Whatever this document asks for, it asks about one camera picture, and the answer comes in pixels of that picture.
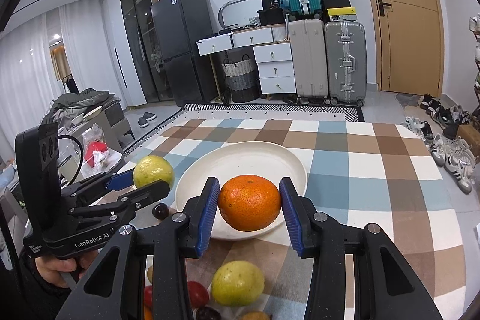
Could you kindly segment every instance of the bowl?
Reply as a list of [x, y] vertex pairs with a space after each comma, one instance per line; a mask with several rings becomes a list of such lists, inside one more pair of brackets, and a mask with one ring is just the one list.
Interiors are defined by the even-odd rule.
[[92, 118], [97, 117], [101, 112], [102, 112], [103, 105], [100, 105], [96, 109], [93, 109], [92, 111], [88, 112], [83, 116], [83, 121], [89, 121]]
[[[300, 159], [285, 147], [265, 141], [245, 141], [226, 145], [211, 151], [193, 163], [178, 181], [175, 190], [177, 210], [183, 210], [187, 201], [202, 193], [209, 176], [224, 183], [238, 175], [258, 175], [273, 182], [289, 176], [298, 192], [303, 196], [307, 190], [307, 170]], [[252, 232], [237, 231], [227, 224], [217, 208], [212, 229], [212, 238], [222, 240], [244, 240], [271, 231], [284, 222], [283, 213], [266, 228]]]
[[83, 121], [83, 113], [80, 114], [80, 115], [78, 115], [78, 116], [76, 116], [76, 117], [71, 121], [71, 123], [74, 124], [75, 126], [77, 126], [77, 125], [80, 125], [80, 124], [82, 123], [82, 121]]

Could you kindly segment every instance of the laundry basket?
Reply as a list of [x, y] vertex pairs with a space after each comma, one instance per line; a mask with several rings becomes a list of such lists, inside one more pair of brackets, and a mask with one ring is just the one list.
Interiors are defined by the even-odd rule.
[[229, 85], [232, 101], [250, 102], [260, 97], [255, 80], [255, 60], [243, 55], [237, 63], [223, 63], [226, 81]]

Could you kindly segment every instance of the checkered tablecloth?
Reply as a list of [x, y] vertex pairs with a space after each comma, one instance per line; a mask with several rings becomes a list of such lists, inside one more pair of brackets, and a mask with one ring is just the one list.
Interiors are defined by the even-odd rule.
[[[159, 155], [185, 170], [206, 153], [230, 143], [268, 141], [287, 147], [308, 172], [306, 197], [340, 223], [378, 223], [397, 245], [434, 297], [445, 320], [463, 313], [465, 258], [462, 236], [442, 176], [425, 145], [393, 124], [300, 120], [181, 120], [142, 147], [140, 158]], [[225, 319], [264, 310], [275, 320], [303, 319], [313, 260], [298, 258], [285, 224], [246, 241], [211, 240], [200, 260], [188, 260], [189, 280], [209, 286], [225, 262], [244, 259], [262, 269], [266, 283], [250, 308], [225, 309]], [[346, 259], [346, 318], [353, 318], [353, 258]]]

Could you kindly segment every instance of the silver screw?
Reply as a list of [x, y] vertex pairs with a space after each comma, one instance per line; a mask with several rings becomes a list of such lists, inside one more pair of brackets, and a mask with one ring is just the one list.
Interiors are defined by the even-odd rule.
[[126, 226], [121, 226], [120, 229], [120, 235], [129, 235], [132, 231], [131, 225], [126, 225]]
[[182, 213], [181, 211], [178, 213], [175, 213], [172, 216], [172, 220], [175, 221], [176, 223], [181, 223], [186, 218], [187, 218], [187, 215], [185, 213]]
[[368, 227], [367, 227], [368, 231], [373, 233], [373, 234], [377, 234], [377, 233], [380, 233], [380, 231], [382, 230], [377, 224], [375, 223], [371, 223], [371, 224], [368, 224]]
[[323, 213], [322, 211], [318, 211], [313, 215], [313, 218], [314, 220], [323, 223], [324, 221], [327, 221], [328, 215]]

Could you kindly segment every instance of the white drawer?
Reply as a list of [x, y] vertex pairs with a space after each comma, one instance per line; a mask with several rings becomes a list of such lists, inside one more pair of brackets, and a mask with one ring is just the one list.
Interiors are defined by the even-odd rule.
[[233, 46], [235, 48], [264, 43], [273, 43], [271, 28], [252, 29], [251, 31], [242, 31], [233, 34]]
[[295, 75], [293, 73], [293, 62], [291, 60], [259, 63], [258, 74], [260, 77], [282, 77]]
[[262, 94], [293, 94], [297, 92], [293, 76], [260, 78]]
[[208, 55], [209, 53], [228, 51], [232, 49], [231, 34], [222, 34], [210, 39], [202, 40], [197, 43], [200, 55]]
[[290, 43], [254, 46], [253, 50], [257, 63], [292, 60]]

